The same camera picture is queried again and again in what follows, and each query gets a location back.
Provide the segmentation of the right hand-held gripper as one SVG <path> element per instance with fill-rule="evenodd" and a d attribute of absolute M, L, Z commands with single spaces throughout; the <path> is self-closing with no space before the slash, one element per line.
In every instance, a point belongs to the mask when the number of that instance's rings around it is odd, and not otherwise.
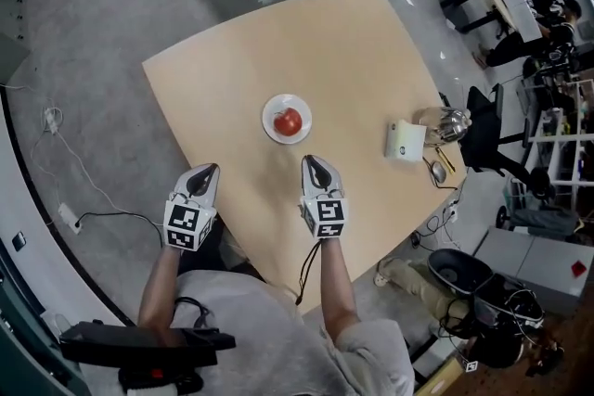
<path fill-rule="evenodd" d="M 341 237 L 349 217 L 349 204 L 338 170 L 319 156 L 305 155 L 301 172 L 300 210 L 312 238 Z M 325 193 L 315 196 L 317 189 Z"/>

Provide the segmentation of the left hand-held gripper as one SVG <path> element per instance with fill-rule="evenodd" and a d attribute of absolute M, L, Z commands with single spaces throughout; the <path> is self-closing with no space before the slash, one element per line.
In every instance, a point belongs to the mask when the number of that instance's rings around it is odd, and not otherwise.
<path fill-rule="evenodd" d="M 214 202 L 219 178 L 220 168 L 216 163 L 202 164 L 178 178 L 174 193 L 165 202 L 164 245 L 186 251 L 199 249 L 217 215 Z"/>

